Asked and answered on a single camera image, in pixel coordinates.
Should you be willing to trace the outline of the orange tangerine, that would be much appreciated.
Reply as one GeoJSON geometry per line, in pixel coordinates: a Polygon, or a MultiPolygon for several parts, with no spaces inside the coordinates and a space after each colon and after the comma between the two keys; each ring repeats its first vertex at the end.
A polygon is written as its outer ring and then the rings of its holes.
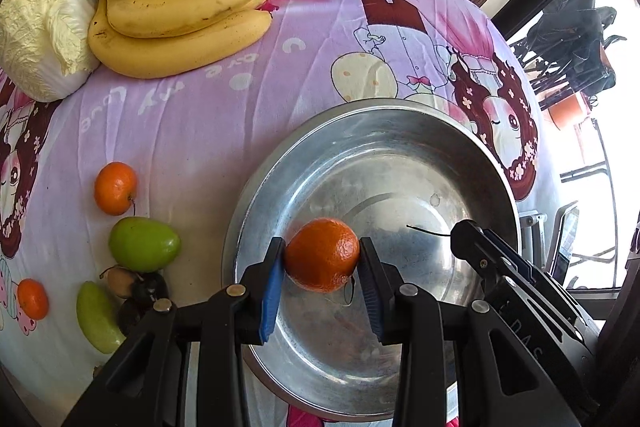
{"type": "Polygon", "coordinates": [[[134,169],[123,162],[112,161],[96,176],[93,187],[94,201],[108,215],[121,216],[134,207],[137,184],[134,169]]]}
{"type": "Polygon", "coordinates": [[[359,251],[357,235],[344,222],[314,219],[286,245],[284,267],[298,286],[329,294],[349,281],[356,270],[359,251]]]}
{"type": "Polygon", "coordinates": [[[43,285],[33,279],[21,280],[17,285],[17,300],[23,312],[32,320],[40,321],[49,312],[49,299],[43,285]]]}

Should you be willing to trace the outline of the green jujube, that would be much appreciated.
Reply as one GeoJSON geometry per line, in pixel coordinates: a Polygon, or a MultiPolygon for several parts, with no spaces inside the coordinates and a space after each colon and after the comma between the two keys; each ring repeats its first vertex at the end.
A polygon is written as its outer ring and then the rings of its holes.
{"type": "Polygon", "coordinates": [[[115,352],[125,341],[117,324],[119,307],[114,297],[101,285],[82,283],[76,298],[76,317],[85,338],[104,355],[115,352]]]}
{"type": "Polygon", "coordinates": [[[145,217],[120,219],[108,236],[108,249],[123,267],[141,273],[167,267],[180,254],[180,236],[166,223],[145,217]]]}

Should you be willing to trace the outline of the brown longan among fruits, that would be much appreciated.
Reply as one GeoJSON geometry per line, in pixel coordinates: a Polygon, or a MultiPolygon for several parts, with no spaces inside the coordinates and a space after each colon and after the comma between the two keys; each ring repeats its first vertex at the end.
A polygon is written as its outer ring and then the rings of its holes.
{"type": "Polygon", "coordinates": [[[107,287],[116,297],[127,299],[134,292],[134,283],[136,283],[137,277],[134,272],[114,265],[114,267],[105,269],[100,274],[100,279],[105,281],[107,287]]]}

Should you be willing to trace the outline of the dark cherry with stem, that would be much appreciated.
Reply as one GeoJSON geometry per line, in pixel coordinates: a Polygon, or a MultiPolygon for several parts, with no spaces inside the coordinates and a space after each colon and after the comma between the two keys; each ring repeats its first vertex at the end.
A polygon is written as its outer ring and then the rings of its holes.
{"type": "Polygon", "coordinates": [[[417,231],[420,233],[424,233],[427,235],[431,235],[431,236],[436,236],[436,237],[450,237],[450,233],[445,233],[445,232],[434,232],[434,231],[430,231],[421,227],[418,227],[417,225],[406,225],[406,228],[413,230],[413,231],[417,231]]]}

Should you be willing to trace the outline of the tablet on stand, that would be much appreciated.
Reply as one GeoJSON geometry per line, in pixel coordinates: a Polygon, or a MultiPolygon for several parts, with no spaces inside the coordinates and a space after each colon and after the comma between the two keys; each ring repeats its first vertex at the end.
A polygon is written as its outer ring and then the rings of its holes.
{"type": "Polygon", "coordinates": [[[570,202],[558,209],[550,239],[546,239],[544,233],[547,221],[548,216],[537,210],[520,213],[522,256],[563,285],[577,235],[578,202],[570,202]]]}

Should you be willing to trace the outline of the round steel plate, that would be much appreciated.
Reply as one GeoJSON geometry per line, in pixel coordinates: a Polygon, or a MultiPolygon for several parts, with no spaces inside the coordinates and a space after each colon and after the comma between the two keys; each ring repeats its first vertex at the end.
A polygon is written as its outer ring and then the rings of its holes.
{"type": "MultiPolygon", "coordinates": [[[[407,282],[460,306],[480,291],[476,272],[454,257],[448,237],[406,225],[449,233],[471,219],[521,245],[518,210],[494,156],[462,124],[414,102],[347,103],[289,135],[241,194],[222,281],[237,282],[273,237],[290,239],[317,218],[370,237],[407,282]]],[[[304,411],[336,421],[393,414],[400,350],[372,333],[358,282],[319,294],[285,280],[273,333],[244,358],[275,395],[304,411]]]]}

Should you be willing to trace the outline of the cartoon print tablecloth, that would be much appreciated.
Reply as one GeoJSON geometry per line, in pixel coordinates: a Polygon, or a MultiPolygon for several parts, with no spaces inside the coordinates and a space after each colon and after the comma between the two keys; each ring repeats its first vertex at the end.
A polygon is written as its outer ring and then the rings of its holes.
{"type": "Polygon", "coordinates": [[[112,263],[114,218],[93,183],[121,161],[138,213],[169,223],[182,251],[166,279],[178,303],[212,295],[246,180],[307,119],[363,96],[430,104],[473,130],[508,168],[518,210],[554,213],[550,133],[506,40],[469,0],[269,0],[269,31],[181,76],[132,80],[97,69],[40,104],[1,81],[1,363],[32,417],[60,425],[102,355],[77,324],[82,283],[112,263]],[[21,280],[49,312],[30,319],[21,280]]]}

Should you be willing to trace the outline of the bottom yellow banana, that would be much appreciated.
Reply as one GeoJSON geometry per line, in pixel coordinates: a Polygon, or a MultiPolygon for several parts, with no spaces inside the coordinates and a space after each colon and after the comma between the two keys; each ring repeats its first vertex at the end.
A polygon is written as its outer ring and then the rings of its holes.
{"type": "Polygon", "coordinates": [[[87,42],[93,55],[113,72],[134,79],[156,79],[190,72],[238,53],[262,38],[271,23],[270,13],[247,10],[192,34],[131,38],[111,28],[106,0],[99,0],[87,42]]]}

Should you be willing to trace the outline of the black folding chair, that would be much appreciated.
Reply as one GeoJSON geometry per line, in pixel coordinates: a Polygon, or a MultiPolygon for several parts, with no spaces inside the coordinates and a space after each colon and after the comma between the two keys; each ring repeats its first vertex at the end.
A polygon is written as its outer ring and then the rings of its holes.
{"type": "Polygon", "coordinates": [[[530,84],[542,110],[573,95],[591,106],[616,85],[606,49],[625,38],[604,34],[616,16],[616,9],[598,8],[596,0],[552,0],[526,35],[511,44],[525,72],[534,76],[530,84]]]}

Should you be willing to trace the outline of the napa cabbage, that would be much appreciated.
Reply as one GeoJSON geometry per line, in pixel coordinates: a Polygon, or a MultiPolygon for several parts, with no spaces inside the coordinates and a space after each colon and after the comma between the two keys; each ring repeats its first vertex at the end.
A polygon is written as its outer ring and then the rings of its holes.
{"type": "Polygon", "coordinates": [[[1,68],[29,98],[54,102],[99,66],[88,43],[98,0],[2,0],[1,68]]]}

